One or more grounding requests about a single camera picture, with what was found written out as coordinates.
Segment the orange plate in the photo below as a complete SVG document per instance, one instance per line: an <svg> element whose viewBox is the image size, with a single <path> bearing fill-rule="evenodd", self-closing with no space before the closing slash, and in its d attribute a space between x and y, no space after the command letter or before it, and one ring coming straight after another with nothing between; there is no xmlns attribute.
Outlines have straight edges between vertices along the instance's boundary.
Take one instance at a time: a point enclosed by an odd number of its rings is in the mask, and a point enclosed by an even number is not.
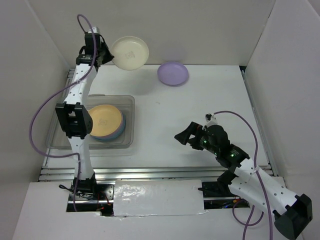
<svg viewBox="0 0 320 240"><path fill-rule="evenodd" d="M93 137L106 137L115 133L123 123L123 114L115 106L102 104L91 108L88 111L92 118Z"/></svg>

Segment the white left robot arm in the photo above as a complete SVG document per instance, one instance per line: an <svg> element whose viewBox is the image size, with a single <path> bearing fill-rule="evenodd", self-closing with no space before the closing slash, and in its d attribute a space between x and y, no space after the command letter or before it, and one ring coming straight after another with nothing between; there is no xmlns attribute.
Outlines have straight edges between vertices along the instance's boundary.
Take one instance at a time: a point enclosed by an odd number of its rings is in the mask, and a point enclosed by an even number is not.
<svg viewBox="0 0 320 240"><path fill-rule="evenodd" d="M76 68L66 98L55 106L55 112L62 131L68 138L76 161L72 189L75 195L83 195L92 200L99 196L99 187L93 170L89 134L93 120L85 105L93 80L101 65L113 60L104 38L99 33L86 32L85 45L76 58Z"/></svg>

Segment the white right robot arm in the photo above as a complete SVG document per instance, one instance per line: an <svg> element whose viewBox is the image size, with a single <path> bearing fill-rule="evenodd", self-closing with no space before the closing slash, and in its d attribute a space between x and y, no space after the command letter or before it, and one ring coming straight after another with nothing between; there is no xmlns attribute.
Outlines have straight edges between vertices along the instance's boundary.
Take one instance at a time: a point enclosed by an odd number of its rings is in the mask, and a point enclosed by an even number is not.
<svg viewBox="0 0 320 240"><path fill-rule="evenodd" d="M295 240L313 219L312 200L279 183L240 147L232 144L222 126L196 122L174 137L182 145L215 155L226 171L219 177L223 196L237 195L270 215L272 224L287 239Z"/></svg>

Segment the cream plate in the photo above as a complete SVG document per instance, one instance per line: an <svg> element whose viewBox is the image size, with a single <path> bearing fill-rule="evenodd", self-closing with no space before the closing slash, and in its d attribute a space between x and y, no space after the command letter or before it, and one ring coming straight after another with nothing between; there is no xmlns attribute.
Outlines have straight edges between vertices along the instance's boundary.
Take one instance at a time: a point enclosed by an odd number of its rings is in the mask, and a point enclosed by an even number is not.
<svg viewBox="0 0 320 240"><path fill-rule="evenodd" d="M112 62L122 70L132 71L141 68L149 58L149 48L140 38L125 36L116 40L110 51L114 56Z"/></svg>

